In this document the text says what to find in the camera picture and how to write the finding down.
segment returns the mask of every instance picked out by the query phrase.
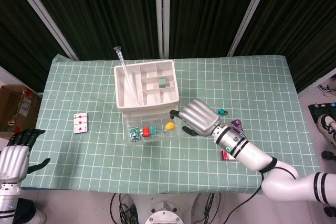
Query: cardboard box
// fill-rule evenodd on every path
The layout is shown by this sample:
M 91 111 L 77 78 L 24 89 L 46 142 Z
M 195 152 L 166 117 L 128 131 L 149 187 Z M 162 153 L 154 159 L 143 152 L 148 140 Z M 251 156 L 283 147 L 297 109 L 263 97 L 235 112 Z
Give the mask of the cardboard box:
M 0 137 L 6 136 L 8 122 L 14 121 L 11 132 L 34 129 L 41 97 L 22 85 L 5 85 L 0 88 Z

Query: dark curtain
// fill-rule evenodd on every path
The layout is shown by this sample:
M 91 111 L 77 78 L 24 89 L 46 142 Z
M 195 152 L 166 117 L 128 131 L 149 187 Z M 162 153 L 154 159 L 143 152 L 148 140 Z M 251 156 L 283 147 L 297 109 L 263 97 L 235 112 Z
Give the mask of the dark curtain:
M 26 0 L 0 3 L 0 66 L 42 92 L 53 57 L 65 53 Z
M 284 55 L 300 92 L 336 67 L 336 0 L 261 0 L 235 55 Z
M 159 57 L 155 0 L 41 0 L 80 60 Z
M 251 0 L 171 0 L 170 58 L 227 55 Z

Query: yellow toy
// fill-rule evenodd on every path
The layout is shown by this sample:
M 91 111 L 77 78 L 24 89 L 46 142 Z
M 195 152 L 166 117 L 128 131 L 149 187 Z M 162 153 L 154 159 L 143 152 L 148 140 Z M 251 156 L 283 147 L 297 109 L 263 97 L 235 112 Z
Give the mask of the yellow toy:
M 174 124 L 174 122 L 167 122 L 165 128 L 166 128 L 167 131 L 172 131 L 172 130 L 174 130 L 174 129 L 175 129 L 175 124 Z

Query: small green object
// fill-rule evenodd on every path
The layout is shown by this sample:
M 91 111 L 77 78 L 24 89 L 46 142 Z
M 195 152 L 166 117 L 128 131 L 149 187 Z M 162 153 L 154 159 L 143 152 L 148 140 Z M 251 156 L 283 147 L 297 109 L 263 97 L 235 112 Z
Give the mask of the small green object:
M 220 109 L 220 110 L 218 110 L 218 114 L 220 114 L 220 115 L 227 115 L 227 111 L 224 110 L 224 109 Z
M 167 87 L 167 81 L 166 78 L 160 78 L 159 79 L 159 88 L 166 88 Z
M 156 135 L 156 126 L 155 125 L 150 125 L 149 130 L 152 135 Z
M 132 142 L 137 142 L 137 141 L 141 140 L 139 127 L 130 128 L 130 135 L 131 135 Z
M 10 126 L 10 125 L 7 125 L 7 127 L 6 127 L 6 131 L 7 131 L 7 132 L 11 132 L 11 131 L 12 131 L 12 129 L 13 129 L 13 127 L 12 127 L 12 126 Z

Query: sneaker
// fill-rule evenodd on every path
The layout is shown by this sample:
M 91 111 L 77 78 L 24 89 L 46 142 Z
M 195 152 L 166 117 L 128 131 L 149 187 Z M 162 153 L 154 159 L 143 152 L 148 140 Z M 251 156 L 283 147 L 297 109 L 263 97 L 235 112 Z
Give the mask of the sneaker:
M 26 222 L 26 224 L 45 224 L 46 222 L 47 222 L 46 213 L 39 209 L 36 209 L 35 215 L 29 222 Z
M 336 122 L 328 115 L 321 115 L 317 120 L 318 130 L 336 148 Z

